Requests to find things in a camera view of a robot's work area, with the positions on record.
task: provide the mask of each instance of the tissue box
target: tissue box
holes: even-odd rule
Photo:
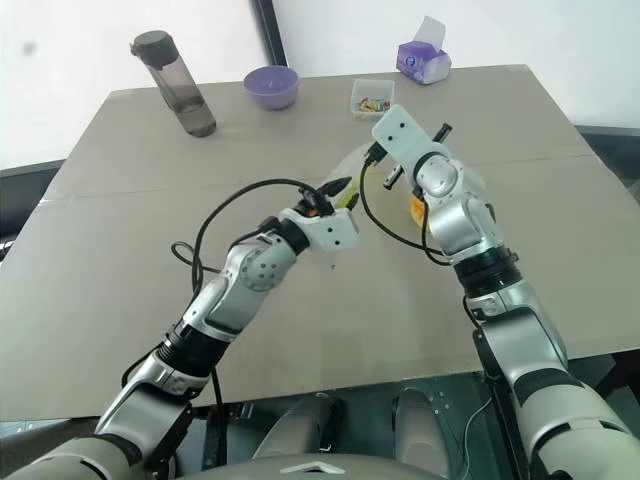
[[[430,43],[414,40],[398,48],[396,68],[416,83],[435,83],[449,75],[451,58]]]
[[[442,50],[446,27],[435,18],[424,17],[413,41],[398,48],[396,68],[417,83],[435,83],[449,75],[451,58]]]

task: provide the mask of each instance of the purple tissue box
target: purple tissue box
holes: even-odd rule
[[[451,58],[430,43],[414,40],[398,47],[396,68],[416,83],[435,83],[449,75]]]

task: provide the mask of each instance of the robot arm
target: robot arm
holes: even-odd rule
[[[355,246],[358,232],[349,208],[328,207],[324,214],[318,210],[312,200],[303,199],[280,212],[280,219],[263,222],[263,233],[233,245],[220,275],[202,289],[129,380],[95,435],[61,445],[10,478],[143,479],[145,472],[162,466],[191,423],[190,401],[297,256],[307,248]]]
[[[373,136],[397,162],[394,172],[404,171],[429,207],[431,234],[478,324],[473,336],[483,367],[512,392],[532,478],[634,478],[640,442],[597,393],[568,373],[564,344],[504,245],[484,183],[398,105]]]

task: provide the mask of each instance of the table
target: table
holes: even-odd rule
[[[454,69],[422,87],[397,73],[403,104],[487,183],[519,266],[572,358],[640,345],[635,319],[640,212],[633,198],[521,65]],[[99,415],[121,372],[177,321],[189,271],[169,253],[240,186],[288,176],[319,184],[370,142],[348,98],[355,76],[303,79],[290,109],[255,107],[240,83],[202,86],[218,118],[184,134],[155,89],[113,92],[0,268],[0,419]],[[374,210],[419,238],[406,189],[369,178]],[[259,191],[212,224],[206,264],[291,205]],[[355,250],[305,253],[220,364],[227,402],[480,368],[453,271],[379,232],[358,208]],[[212,403],[208,388],[197,404]]]

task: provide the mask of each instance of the gray water bottle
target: gray water bottle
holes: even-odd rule
[[[207,106],[171,35],[154,30],[138,35],[131,53],[147,66],[167,105],[188,134],[206,137],[216,129],[216,119]]]

